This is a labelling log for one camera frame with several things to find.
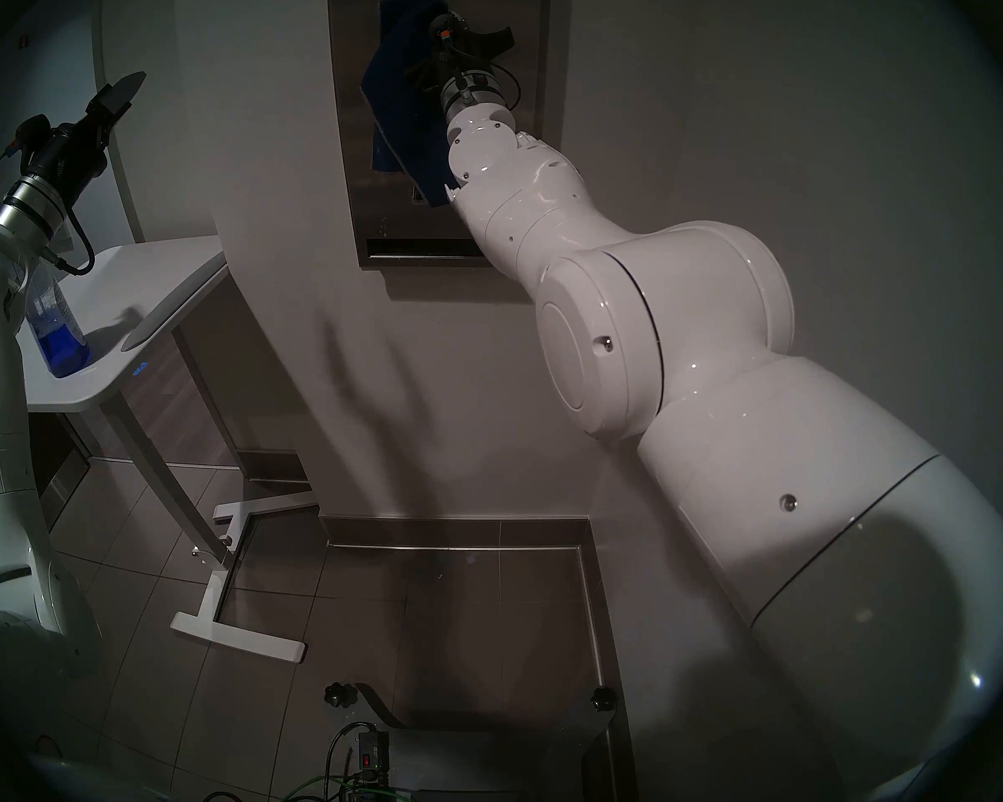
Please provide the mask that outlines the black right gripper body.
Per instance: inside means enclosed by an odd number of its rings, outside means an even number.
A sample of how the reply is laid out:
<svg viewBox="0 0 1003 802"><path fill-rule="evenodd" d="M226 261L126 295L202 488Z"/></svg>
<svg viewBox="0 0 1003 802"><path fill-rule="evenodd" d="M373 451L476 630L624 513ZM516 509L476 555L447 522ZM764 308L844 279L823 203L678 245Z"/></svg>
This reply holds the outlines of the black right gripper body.
<svg viewBox="0 0 1003 802"><path fill-rule="evenodd" d="M511 25L486 33L468 25L428 25L427 37L427 57L405 69L410 86L446 86L465 72L488 71L515 44Z"/></svg>

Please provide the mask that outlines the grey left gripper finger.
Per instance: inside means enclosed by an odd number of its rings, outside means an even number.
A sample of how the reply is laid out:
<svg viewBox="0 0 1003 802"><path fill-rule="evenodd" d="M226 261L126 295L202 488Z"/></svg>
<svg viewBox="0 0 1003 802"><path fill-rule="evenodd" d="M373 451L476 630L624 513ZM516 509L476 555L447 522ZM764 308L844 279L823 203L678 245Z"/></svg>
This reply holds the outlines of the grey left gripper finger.
<svg viewBox="0 0 1003 802"><path fill-rule="evenodd" d="M109 111L113 118L121 118L130 108L132 100L146 79L146 72L135 72L109 86Z"/></svg>

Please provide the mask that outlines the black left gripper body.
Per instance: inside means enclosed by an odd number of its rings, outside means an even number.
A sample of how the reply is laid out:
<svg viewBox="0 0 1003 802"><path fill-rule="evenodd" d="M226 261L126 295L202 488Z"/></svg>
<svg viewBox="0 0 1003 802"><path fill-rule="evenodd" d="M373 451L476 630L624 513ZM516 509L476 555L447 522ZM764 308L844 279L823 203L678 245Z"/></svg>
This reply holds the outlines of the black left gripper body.
<svg viewBox="0 0 1003 802"><path fill-rule="evenodd" d="M64 211L106 170L106 149L112 129L121 120L109 111L109 91L95 95L76 123L53 127L43 114L30 118L30 176L48 184Z"/></svg>

